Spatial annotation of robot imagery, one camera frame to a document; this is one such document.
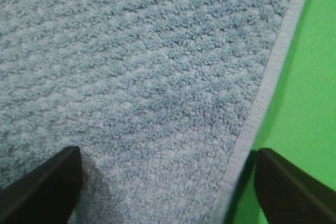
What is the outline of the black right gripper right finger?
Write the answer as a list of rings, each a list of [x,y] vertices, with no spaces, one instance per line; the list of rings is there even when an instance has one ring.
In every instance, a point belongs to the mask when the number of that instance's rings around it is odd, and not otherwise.
[[[254,188],[268,223],[335,223],[335,191],[270,148],[258,151]]]

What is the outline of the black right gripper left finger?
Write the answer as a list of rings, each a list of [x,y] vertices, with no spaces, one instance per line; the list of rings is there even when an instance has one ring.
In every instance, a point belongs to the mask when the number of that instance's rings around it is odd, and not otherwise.
[[[80,148],[65,147],[1,190],[1,223],[67,223],[82,187]]]

